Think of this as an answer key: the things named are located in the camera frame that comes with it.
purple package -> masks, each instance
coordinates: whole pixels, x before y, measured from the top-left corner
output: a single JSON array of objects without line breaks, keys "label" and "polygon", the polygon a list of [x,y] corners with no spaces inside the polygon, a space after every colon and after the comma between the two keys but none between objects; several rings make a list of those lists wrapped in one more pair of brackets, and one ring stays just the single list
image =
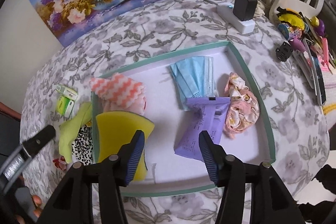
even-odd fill
[{"label": "purple package", "polygon": [[193,120],[175,148],[175,154],[203,161],[199,134],[206,130],[213,143],[219,144],[230,101],[230,97],[187,98],[186,104],[194,112]]}]

metal screw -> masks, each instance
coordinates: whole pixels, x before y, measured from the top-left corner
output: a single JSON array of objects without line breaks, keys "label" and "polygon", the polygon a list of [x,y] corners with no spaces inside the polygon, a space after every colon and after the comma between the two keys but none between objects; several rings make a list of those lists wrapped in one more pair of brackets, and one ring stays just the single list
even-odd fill
[{"label": "metal screw", "polygon": [[75,162],[72,166],[73,166],[73,168],[78,169],[82,166],[82,163],[80,161],[78,161],[78,162]]},{"label": "metal screw", "polygon": [[233,155],[226,155],[225,159],[227,161],[234,161],[235,160],[235,157]]},{"label": "metal screw", "polygon": [[118,155],[111,155],[111,156],[109,156],[109,160],[110,161],[116,161],[116,160],[118,160],[118,158],[119,158]]},{"label": "metal screw", "polygon": [[262,165],[263,165],[263,167],[265,167],[265,168],[270,168],[272,165],[268,162],[268,161],[263,161],[262,162]]}]

white power strip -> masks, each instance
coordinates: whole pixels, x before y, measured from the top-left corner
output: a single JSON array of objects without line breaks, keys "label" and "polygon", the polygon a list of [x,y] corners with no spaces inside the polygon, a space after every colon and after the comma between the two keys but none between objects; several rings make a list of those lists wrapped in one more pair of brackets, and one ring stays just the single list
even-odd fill
[{"label": "white power strip", "polygon": [[253,32],[255,26],[254,20],[240,21],[238,17],[233,14],[233,7],[234,5],[229,2],[219,3],[217,13],[223,20],[233,25],[241,34]]}]

pile of toys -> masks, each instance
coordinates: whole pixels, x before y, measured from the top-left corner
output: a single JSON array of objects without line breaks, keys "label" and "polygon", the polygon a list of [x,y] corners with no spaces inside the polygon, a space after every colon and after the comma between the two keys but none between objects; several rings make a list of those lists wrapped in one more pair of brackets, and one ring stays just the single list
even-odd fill
[{"label": "pile of toys", "polygon": [[336,68],[335,53],[328,45],[324,22],[317,17],[308,19],[291,9],[279,7],[278,12],[278,30],[286,42],[276,49],[276,56],[286,62],[293,55],[322,106],[326,101],[322,70],[332,73],[330,65]]}]

black and white spotted cloth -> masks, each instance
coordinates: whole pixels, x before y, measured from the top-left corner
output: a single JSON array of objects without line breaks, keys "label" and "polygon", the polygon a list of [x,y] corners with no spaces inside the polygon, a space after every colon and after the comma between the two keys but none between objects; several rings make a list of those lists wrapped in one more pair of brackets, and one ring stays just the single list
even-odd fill
[{"label": "black and white spotted cloth", "polygon": [[72,154],[84,165],[93,164],[93,141],[91,133],[91,127],[82,126],[77,138],[72,143]]}]

